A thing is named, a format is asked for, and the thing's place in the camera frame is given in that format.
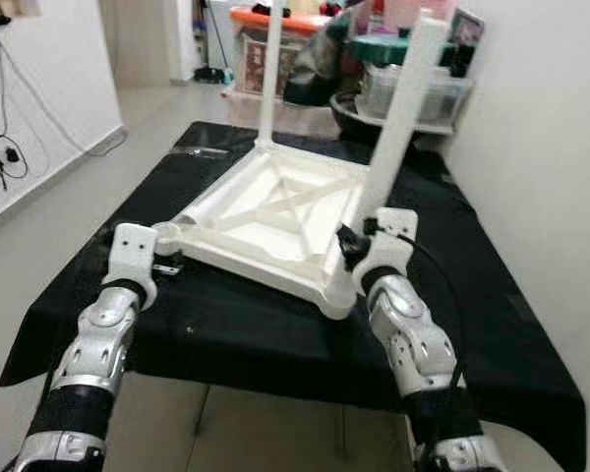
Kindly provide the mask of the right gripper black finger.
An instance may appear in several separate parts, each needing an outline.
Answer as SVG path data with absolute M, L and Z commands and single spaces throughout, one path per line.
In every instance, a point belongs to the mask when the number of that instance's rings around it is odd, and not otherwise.
M 349 226 L 340 226 L 339 229 L 336 229 L 336 238 L 338 238 L 345 270 L 353 271 L 355 266 L 364 260 L 364 240 Z

